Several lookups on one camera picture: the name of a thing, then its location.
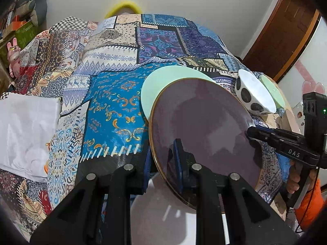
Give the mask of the orange sleeve forearm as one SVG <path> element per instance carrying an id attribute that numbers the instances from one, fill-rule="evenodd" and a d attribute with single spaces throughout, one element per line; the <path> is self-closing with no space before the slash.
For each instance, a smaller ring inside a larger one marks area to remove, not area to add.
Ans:
<path id="1" fill-rule="evenodd" d="M 303 231 L 306 231 L 318 217 L 326 201 L 321 195 L 320 180 L 317 180 L 315 187 L 303 198 L 301 205 L 295 209 L 295 215 Z"/>

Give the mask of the person's right hand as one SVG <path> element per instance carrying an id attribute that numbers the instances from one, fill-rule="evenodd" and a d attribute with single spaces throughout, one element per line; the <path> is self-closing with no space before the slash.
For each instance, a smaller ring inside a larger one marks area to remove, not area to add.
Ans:
<path id="1" fill-rule="evenodd" d="M 295 193 L 295 191 L 299 190 L 299 182 L 300 182 L 300 175 L 297 173 L 295 168 L 295 161 L 290 161 L 290 169 L 289 169 L 289 177 L 287 181 L 287 191 L 290 194 Z M 308 192 L 314 188 L 314 182 L 317 177 L 317 169 L 313 169 L 310 171 L 309 178 L 311 179 L 311 184 L 308 187 Z"/>

